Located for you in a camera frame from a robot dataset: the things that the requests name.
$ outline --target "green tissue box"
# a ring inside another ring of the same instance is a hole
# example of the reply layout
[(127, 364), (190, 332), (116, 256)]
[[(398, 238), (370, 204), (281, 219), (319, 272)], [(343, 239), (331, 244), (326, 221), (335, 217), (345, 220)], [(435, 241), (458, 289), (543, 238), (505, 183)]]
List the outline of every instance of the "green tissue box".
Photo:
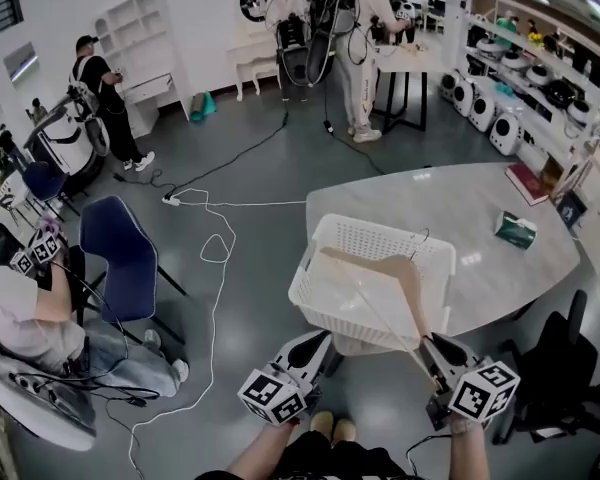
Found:
[(520, 219), (513, 213), (502, 212), (496, 222), (496, 236), (527, 250), (535, 242), (538, 228), (533, 222)]

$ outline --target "white t-shirt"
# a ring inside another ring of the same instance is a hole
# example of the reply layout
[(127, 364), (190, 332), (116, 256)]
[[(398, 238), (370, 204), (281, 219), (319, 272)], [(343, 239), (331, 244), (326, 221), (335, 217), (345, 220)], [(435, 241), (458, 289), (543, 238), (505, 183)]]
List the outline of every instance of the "white t-shirt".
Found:
[(84, 330), (74, 323), (35, 319), (38, 285), (8, 267), (0, 267), (0, 346), (49, 373), (63, 373), (67, 359), (84, 346)]
[(365, 47), (365, 37), (371, 44), (374, 43), (371, 34), (368, 34), (371, 28), (371, 20), (374, 16), (380, 19), (380, 23), (393, 24), (396, 22), (396, 16), (391, 8), (389, 0), (357, 0), (356, 16), (358, 17), (359, 28), (353, 30), (351, 38), (351, 52), (362, 58), (371, 45)]
[(295, 14), (301, 20), (307, 21), (307, 8), (304, 0), (271, 0), (267, 8), (265, 24), (268, 29), (272, 29), (280, 22), (288, 20), (291, 14)]

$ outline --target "white cable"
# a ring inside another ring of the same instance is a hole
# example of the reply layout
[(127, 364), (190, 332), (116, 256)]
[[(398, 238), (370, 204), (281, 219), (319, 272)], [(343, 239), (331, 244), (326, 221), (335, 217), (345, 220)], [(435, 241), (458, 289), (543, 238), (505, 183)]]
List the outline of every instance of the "white cable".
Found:
[[(208, 212), (212, 215), (217, 215), (224, 221), (225, 225), (227, 226), (227, 229), (233, 235), (233, 239), (231, 241), (231, 245), (229, 247), (227, 247), (227, 243), (225, 242), (224, 238), (222, 238), (222, 236), (220, 234), (214, 233), (207, 239), (207, 241), (202, 246), (202, 249), (200, 250), (200, 259), (202, 261), (204, 261), (206, 263), (222, 265), (222, 280), (220, 282), (220, 288), (218, 289), (218, 295), (216, 296), (216, 300), (213, 305), (213, 309), (211, 310), (212, 337), (211, 337), (211, 353), (210, 353), (210, 360), (209, 360), (209, 369), (211, 371), (211, 380), (209, 381), (209, 384), (207, 385), (207, 387), (202, 391), (200, 396), (197, 398), (197, 400), (192, 405), (190, 405), (188, 407), (181, 407), (180, 409), (174, 409), (172, 411), (166, 411), (166, 412), (157, 414), (150, 420), (136, 423), (135, 425), (133, 425), (133, 427), (131, 427), (131, 436), (130, 436), (130, 440), (129, 440), (128, 457), (129, 457), (129, 461), (131, 462), (131, 465), (134, 467), (134, 469), (136, 470), (136, 473), (138, 473), (138, 476), (141, 479), (144, 479), (144, 476), (142, 475), (142, 472), (140, 471), (140, 469), (138, 469), (136, 462), (133, 460), (133, 457), (131, 456), (131, 452), (133, 451), (133, 443), (134, 443), (136, 428), (143, 427), (145, 425), (150, 425), (151, 423), (158, 420), (159, 418), (162, 418), (163, 416), (169, 416), (171, 414), (177, 414), (179, 412), (185, 412), (185, 411), (195, 409), (197, 407), (197, 405), (202, 401), (204, 396), (212, 388), (214, 380), (215, 380), (215, 375), (214, 375), (214, 371), (213, 371), (213, 360), (215, 357), (215, 344), (216, 344), (216, 309), (218, 308), (218, 302), (220, 301), (220, 296), (222, 295), (222, 289), (224, 288), (224, 282), (226, 279), (226, 272), (227, 272), (227, 264), (229, 263), (229, 259), (231, 258), (231, 254), (233, 253), (233, 248), (235, 247), (235, 244), (236, 244), (237, 235), (236, 235), (235, 231), (233, 230), (233, 228), (229, 225), (229, 221), (227, 221), (227, 218), (224, 215), (222, 215), (221, 213), (217, 213), (217, 212), (214, 212), (213, 210), (210, 210), (209, 207), (210, 206), (279, 206), (279, 205), (289, 205), (289, 204), (306, 204), (306, 201), (289, 201), (289, 202), (280, 202), (280, 203), (236, 203), (236, 204), (234, 204), (234, 203), (210, 203), (209, 202), (209, 192), (207, 190), (201, 190), (201, 189), (196, 189), (196, 188), (187, 188), (185, 190), (182, 190), (181, 192), (178, 192), (177, 194), (174, 194), (173, 196), (171, 196), (171, 199), (175, 199), (177, 196), (182, 195), (185, 192), (199, 192), (199, 193), (205, 194), (205, 201), (203, 203), (179, 202), (179, 204), (185, 205), (185, 206), (204, 206), (204, 209), (206, 212)], [(220, 239), (220, 242), (222, 243), (222, 246), (224, 247), (224, 250), (227, 253), (227, 256), (223, 260), (212, 260), (212, 259), (204, 257), (204, 251), (207, 248), (207, 245), (209, 245), (209, 242), (211, 242), (216, 237), (218, 237)]]

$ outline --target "red book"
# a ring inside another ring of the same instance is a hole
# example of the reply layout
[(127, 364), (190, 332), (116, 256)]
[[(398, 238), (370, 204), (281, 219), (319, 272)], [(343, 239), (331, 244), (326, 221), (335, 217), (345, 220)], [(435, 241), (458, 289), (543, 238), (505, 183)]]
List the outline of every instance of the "red book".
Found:
[(514, 164), (507, 168), (507, 178), (515, 185), (530, 206), (542, 203), (549, 198), (547, 188), (533, 171), (524, 164)]

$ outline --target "round mirror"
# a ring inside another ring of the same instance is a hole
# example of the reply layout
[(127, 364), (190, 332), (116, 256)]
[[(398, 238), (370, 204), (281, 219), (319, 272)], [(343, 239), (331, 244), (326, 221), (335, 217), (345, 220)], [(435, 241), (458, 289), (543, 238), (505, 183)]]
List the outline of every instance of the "round mirror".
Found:
[(240, 9), (245, 18), (258, 23), (265, 20), (268, 2), (269, 0), (240, 0)]

